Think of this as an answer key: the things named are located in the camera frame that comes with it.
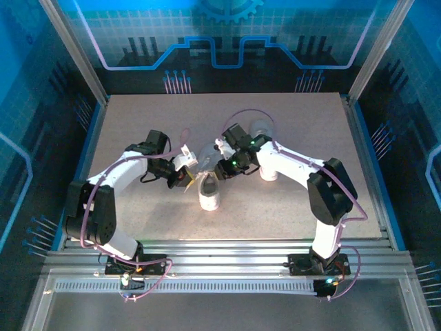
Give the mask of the aluminium mounting rail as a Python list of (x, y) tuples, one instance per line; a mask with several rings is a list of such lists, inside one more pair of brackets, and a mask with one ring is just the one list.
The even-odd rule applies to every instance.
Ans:
[[(144, 241), (148, 254), (166, 254), (173, 267), (169, 276), (179, 279), (287, 278), (283, 267), (289, 254), (306, 254), (308, 240), (158, 240)], [(400, 279), (413, 274), (407, 251), (393, 249), (388, 239), (349, 239), (341, 248), (352, 271), (361, 279)], [(63, 250), (51, 252), (43, 269), (63, 275), (90, 277), (104, 271), (105, 257), (67, 241)]]

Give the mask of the white lace-up sneaker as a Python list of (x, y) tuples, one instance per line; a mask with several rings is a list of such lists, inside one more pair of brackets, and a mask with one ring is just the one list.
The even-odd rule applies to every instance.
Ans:
[(220, 205), (220, 184), (215, 167), (222, 159), (214, 143), (204, 146), (198, 155), (196, 166), (196, 186), (200, 207), (208, 212), (215, 211)]
[[(270, 123), (264, 119), (257, 119), (252, 121), (249, 127), (250, 135), (255, 138), (260, 134), (263, 134), (267, 137), (272, 137), (273, 130)], [(273, 170), (268, 170), (267, 168), (260, 167), (259, 169), (260, 177), (264, 181), (275, 181), (278, 178), (278, 173)]]

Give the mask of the aluminium frame post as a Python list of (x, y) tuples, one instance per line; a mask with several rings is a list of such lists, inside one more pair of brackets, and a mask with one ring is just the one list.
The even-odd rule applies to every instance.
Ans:
[(385, 52), (389, 49), (414, 1), (415, 0), (396, 0), (393, 10), (380, 30), (377, 39), (349, 90), (347, 96), (347, 103), (349, 106), (353, 106), (356, 101), (359, 100)]
[(48, 19), (61, 38), (66, 50), (79, 69), (89, 89), (100, 106), (106, 108), (108, 97), (84, 49), (76, 38), (65, 15), (56, 0), (38, 0)]

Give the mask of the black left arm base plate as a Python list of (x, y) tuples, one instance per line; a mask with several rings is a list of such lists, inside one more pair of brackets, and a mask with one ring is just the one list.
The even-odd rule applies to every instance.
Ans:
[(135, 257), (132, 263), (128, 263), (114, 257), (108, 257), (104, 273), (107, 276), (122, 276), (124, 273), (160, 276), (165, 273), (166, 258), (166, 254), (143, 254)]

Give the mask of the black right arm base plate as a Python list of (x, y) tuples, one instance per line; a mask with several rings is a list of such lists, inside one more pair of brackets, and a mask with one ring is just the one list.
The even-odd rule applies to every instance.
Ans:
[(289, 254), (284, 264), (291, 276), (338, 276), (351, 274), (348, 256), (340, 253), (332, 261), (312, 254)]

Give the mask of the black right controller board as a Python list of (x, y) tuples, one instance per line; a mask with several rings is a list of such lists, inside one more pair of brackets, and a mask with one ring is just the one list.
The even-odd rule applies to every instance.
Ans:
[(336, 295), (339, 284), (340, 279), (335, 277), (313, 280), (314, 292), (318, 298), (332, 298)]

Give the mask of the aluminium side rail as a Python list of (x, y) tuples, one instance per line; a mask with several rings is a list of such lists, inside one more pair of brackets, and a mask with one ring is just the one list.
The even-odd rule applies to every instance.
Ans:
[(373, 161), (371, 160), (368, 145), (365, 139), (365, 134), (362, 130), (360, 120), (356, 114), (356, 109), (354, 106), (350, 105), (345, 94), (341, 96), (341, 101), (348, 120), (353, 141), (356, 145), (358, 158), (360, 160), (360, 165), (369, 192), (369, 198), (373, 204), (373, 211), (378, 220), (381, 237), (389, 242), (389, 246), (392, 250), (397, 250), (393, 231), (391, 230), (390, 226), (389, 213), (387, 212), (386, 205), (383, 201), (380, 183), (376, 176)]

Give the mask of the blue table edge strip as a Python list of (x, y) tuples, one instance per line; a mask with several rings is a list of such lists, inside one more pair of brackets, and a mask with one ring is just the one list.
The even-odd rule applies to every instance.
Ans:
[[(94, 113), (92, 115), (92, 120), (90, 122), (85, 141), (81, 150), (79, 157), (79, 162), (76, 166), (76, 171), (74, 173), (73, 179), (86, 179), (88, 177), (90, 168), (92, 166), (92, 161), (94, 158), (94, 153), (101, 133), (101, 128), (105, 118), (107, 107), (96, 105)], [(61, 218), (59, 220), (59, 226), (57, 228), (54, 240), (52, 242), (51, 251), (59, 251), (63, 248), (65, 242), (65, 235), (63, 232), (63, 222), (65, 220), (65, 208), (63, 208), (61, 213)]]

